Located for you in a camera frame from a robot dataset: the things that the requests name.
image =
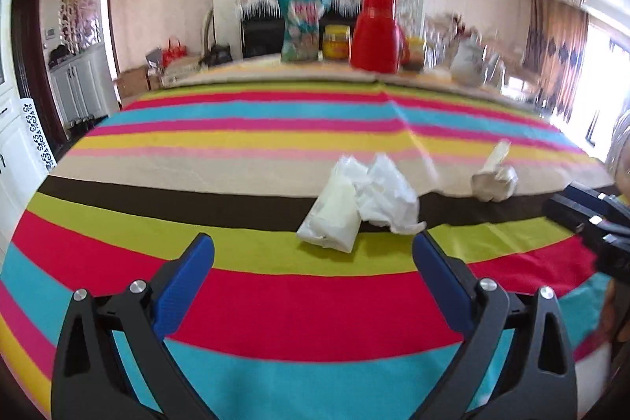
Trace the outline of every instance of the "blue stripe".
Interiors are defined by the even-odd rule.
[[[173,105],[123,111],[102,122],[115,126],[156,121],[243,119],[335,119],[387,121],[401,118],[410,124],[485,132],[497,137],[522,137],[574,146],[559,131],[525,124],[389,104],[345,104],[341,102],[222,102],[218,104]]]
[[[1,279],[37,328],[56,342],[70,290],[37,268],[13,244]],[[560,299],[574,346],[597,325],[607,283],[606,276],[595,274]],[[506,333],[477,397],[492,391],[509,340],[510,333]],[[457,346],[449,346],[352,363],[289,363],[221,354],[168,339],[166,344],[190,383],[223,420],[408,418],[457,350]],[[138,398],[156,408],[130,351],[124,346],[120,351]]]

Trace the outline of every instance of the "yellow jar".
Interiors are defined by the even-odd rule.
[[[409,47],[409,59],[402,67],[405,70],[420,72],[424,68],[426,41],[418,36],[408,36],[407,45]]]
[[[350,57],[350,26],[326,26],[322,53],[324,59],[348,59]]]

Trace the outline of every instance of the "black bag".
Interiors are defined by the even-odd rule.
[[[234,61],[232,59],[232,52],[229,45],[219,45],[215,43],[212,48],[210,48],[210,52],[206,54],[206,56],[202,57],[199,61],[200,66],[206,67],[216,67],[217,65],[222,65],[224,63],[230,63]]]
[[[55,47],[53,50],[50,51],[50,54],[48,55],[48,68],[53,68],[57,66],[64,60],[64,57],[69,55],[70,51],[65,45],[61,44],[58,47]]]

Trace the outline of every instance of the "pink stripe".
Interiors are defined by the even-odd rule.
[[[501,119],[515,123],[533,125],[545,128],[550,131],[557,131],[546,121],[527,116],[519,116],[504,111],[475,107],[472,105],[456,104],[445,100],[434,100],[429,98],[414,98],[404,95],[388,94],[379,92],[378,94],[365,93],[331,93],[316,91],[242,91],[232,93],[214,93],[200,95],[177,95],[162,98],[140,99],[126,108],[126,111],[135,109],[149,109],[154,107],[169,107],[173,105],[187,104],[209,104],[214,102],[232,102],[240,100],[244,102],[345,102],[362,104],[384,104],[394,101],[406,107],[420,107],[422,109],[433,109],[437,111],[448,111],[451,113],[461,113],[465,115],[481,116],[483,118]]]
[[[335,162],[347,152],[338,150],[296,150],[288,149],[260,149],[260,148],[187,148],[177,146],[137,146],[134,148],[73,148],[70,155],[73,157],[189,157],[201,159],[278,159],[278,160],[317,160]],[[358,160],[370,162],[375,152],[353,152]],[[423,159],[434,163],[453,165],[478,165],[486,161],[486,157],[459,157],[449,154],[427,154],[418,148],[409,148],[400,152],[389,152],[388,155],[394,161]],[[542,159],[508,159],[506,164],[512,166],[543,167],[548,165],[561,166],[562,168],[599,168],[596,162],[563,162]]]
[[[20,309],[1,281],[0,305],[2,305],[2,316],[16,340],[37,365],[37,368],[42,371],[42,374],[46,378],[52,379],[55,347]]]
[[[401,119],[383,121],[353,121],[353,120],[329,120],[329,119],[200,119],[200,120],[176,120],[156,121],[143,123],[130,123],[123,125],[108,125],[97,127],[90,132],[88,137],[111,136],[121,134],[136,134],[147,132],[177,132],[177,131],[213,131],[213,130],[238,130],[238,131],[326,131],[326,132],[363,132],[363,133],[394,133],[410,130],[413,134],[434,138],[454,138],[466,141],[489,141],[497,143],[502,135],[480,131],[452,129],[435,125],[405,124]],[[573,154],[581,154],[583,151],[573,144],[557,144],[549,141],[541,141],[534,138],[509,137],[512,144],[522,146],[534,146],[547,150],[560,150]]]
[[[580,361],[581,359],[590,356],[590,354],[594,353],[606,342],[608,342],[608,340],[603,333],[598,330],[591,332],[573,351],[575,361]]]

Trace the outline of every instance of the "white tissue paper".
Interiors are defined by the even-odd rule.
[[[473,196],[481,201],[503,201],[514,194],[519,177],[512,166],[501,166],[509,151],[506,140],[494,147],[483,168],[471,178]]]
[[[385,154],[376,154],[367,171],[367,181],[355,184],[361,219],[376,226],[389,226],[392,233],[413,235],[426,228],[418,223],[420,202],[396,164]]]
[[[364,181],[366,176],[366,166],[354,157],[341,157],[298,228],[297,236],[317,246],[351,253],[361,224],[354,184]]]
[[[328,183],[297,230],[311,244],[351,253],[361,220],[390,226],[392,233],[414,234],[418,223],[418,195],[385,154],[377,154],[368,168],[354,157],[341,157]]]

